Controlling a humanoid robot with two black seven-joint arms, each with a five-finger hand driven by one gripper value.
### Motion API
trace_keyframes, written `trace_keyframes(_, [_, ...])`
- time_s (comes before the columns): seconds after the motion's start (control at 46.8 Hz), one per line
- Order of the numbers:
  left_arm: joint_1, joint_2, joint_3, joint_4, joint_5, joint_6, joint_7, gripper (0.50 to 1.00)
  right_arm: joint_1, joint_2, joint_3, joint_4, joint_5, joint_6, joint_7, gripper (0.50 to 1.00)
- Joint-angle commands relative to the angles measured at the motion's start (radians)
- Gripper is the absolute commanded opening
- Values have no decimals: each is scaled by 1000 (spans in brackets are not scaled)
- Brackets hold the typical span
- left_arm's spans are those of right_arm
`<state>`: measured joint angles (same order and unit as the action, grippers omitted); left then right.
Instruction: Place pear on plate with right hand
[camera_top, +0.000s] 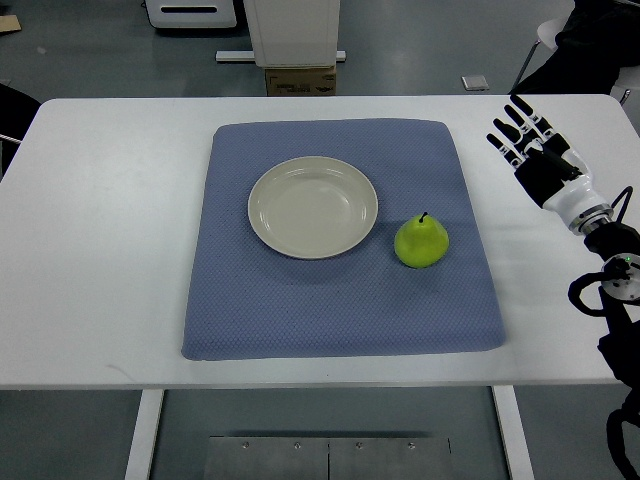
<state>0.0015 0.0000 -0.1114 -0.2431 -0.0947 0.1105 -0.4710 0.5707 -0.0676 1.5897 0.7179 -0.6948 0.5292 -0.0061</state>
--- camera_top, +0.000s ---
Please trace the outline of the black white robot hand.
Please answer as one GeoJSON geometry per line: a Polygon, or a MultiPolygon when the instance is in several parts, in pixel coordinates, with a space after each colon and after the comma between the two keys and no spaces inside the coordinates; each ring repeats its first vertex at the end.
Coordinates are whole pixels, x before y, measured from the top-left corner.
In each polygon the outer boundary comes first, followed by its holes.
{"type": "Polygon", "coordinates": [[[504,106],[507,122],[493,120],[488,142],[512,167],[540,208],[556,213],[575,235],[587,236],[613,221],[610,203],[593,186],[591,169],[567,139],[517,95],[504,106]]]}

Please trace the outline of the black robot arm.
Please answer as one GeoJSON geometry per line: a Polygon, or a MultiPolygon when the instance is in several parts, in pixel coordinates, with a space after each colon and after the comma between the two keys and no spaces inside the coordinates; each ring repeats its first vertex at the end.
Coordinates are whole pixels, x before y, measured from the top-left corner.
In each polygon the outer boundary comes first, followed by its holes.
{"type": "Polygon", "coordinates": [[[623,425],[639,425],[639,323],[626,308],[639,304],[639,233],[623,222],[633,194],[626,187],[614,200],[620,207],[604,205],[581,214],[577,232],[584,236],[589,251],[603,260],[598,272],[574,280],[568,290],[569,301],[580,312],[606,320],[608,333],[601,337],[598,350],[614,377],[630,388],[621,407],[606,422],[607,445],[621,475],[637,479],[639,472],[626,455],[623,425]]]}

